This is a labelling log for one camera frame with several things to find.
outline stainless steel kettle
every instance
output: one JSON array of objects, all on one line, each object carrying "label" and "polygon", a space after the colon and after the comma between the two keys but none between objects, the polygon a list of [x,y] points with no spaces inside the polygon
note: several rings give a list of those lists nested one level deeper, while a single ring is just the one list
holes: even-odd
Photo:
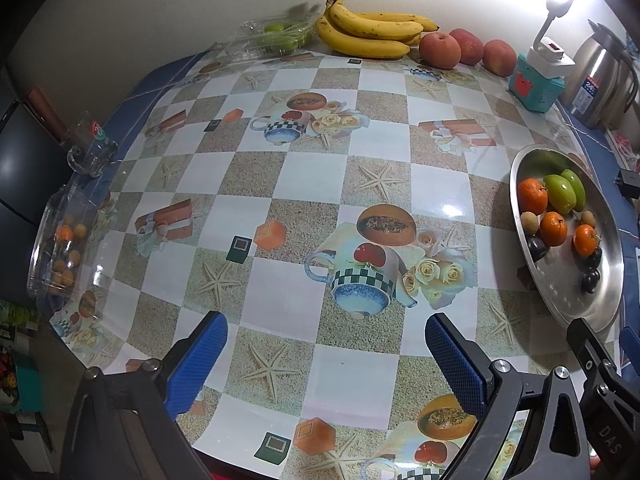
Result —
[{"label": "stainless steel kettle", "polygon": [[639,85],[622,41],[601,23],[589,24],[593,35],[575,53],[575,69],[564,78],[560,102],[587,128],[595,128],[620,108],[620,99],[626,112]]}]

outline teal box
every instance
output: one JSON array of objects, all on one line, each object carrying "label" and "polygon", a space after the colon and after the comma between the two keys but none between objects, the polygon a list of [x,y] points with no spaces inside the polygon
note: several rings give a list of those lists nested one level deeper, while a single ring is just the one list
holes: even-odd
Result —
[{"label": "teal box", "polygon": [[564,90],[564,79],[547,79],[527,63],[524,54],[520,54],[509,81],[509,90],[520,99],[527,110],[546,113]]}]

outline white wall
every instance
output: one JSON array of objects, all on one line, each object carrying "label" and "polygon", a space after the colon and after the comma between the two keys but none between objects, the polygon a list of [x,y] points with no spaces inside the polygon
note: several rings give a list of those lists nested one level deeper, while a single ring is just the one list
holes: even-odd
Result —
[{"label": "white wall", "polygon": [[[251,18],[324,0],[47,0],[17,43],[10,66],[39,86],[63,121],[88,109],[105,120],[150,70],[222,40]],[[345,0],[355,11],[429,16],[449,32],[466,28],[525,50],[546,16],[545,0]],[[587,18],[623,37],[603,0],[576,0],[550,35],[573,54],[591,33]]]}]

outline metal bolt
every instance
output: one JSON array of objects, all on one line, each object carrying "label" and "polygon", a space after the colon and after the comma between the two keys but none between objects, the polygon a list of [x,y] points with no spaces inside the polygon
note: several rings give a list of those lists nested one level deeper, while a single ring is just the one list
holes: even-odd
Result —
[{"label": "metal bolt", "polygon": [[566,379],[569,376],[569,370],[563,366],[557,366],[554,373],[559,379]]},{"label": "metal bolt", "polygon": [[155,372],[160,367],[160,361],[158,359],[147,359],[142,363],[142,369],[145,372]]},{"label": "metal bolt", "polygon": [[504,359],[498,359],[494,361],[494,368],[504,374],[511,370],[511,365]]},{"label": "metal bolt", "polygon": [[87,368],[87,370],[84,371],[84,376],[87,379],[95,379],[98,376],[99,372],[100,368],[96,368],[95,366],[93,366],[91,368]]}]

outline metal tray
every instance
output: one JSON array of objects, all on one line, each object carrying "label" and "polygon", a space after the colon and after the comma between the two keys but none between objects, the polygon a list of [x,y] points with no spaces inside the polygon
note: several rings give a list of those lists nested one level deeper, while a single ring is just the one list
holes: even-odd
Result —
[{"label": "metal tray", "polygon": [[[540,178],[550,173],[561,173],[566,169],[574,171],[584,186],[587,195],[585,209],[596,217],[596,232],[600,235],[602,278],[595,294],[580,290],[580,279],[584,269],[582,259],[573,248],[571,238],[578,224],[578,214],[571,211],[567,220],[567,240],[559,247],[549,248],[544,258],[533,261],[527,247],[527,239],[520,224],[520,211],[516,188],[525,178]],[[604,330],[616,317],[622,297],[624,265],[618,229],[611,209],[598,186],[569,157],[563,153],[541,146],[527,146],[515,157],[510,176],[511,211],[518,232],[518,240],[524,259],[534,282],[551,314],[565,329],[577,317],[583,317],[594,332]]]}]

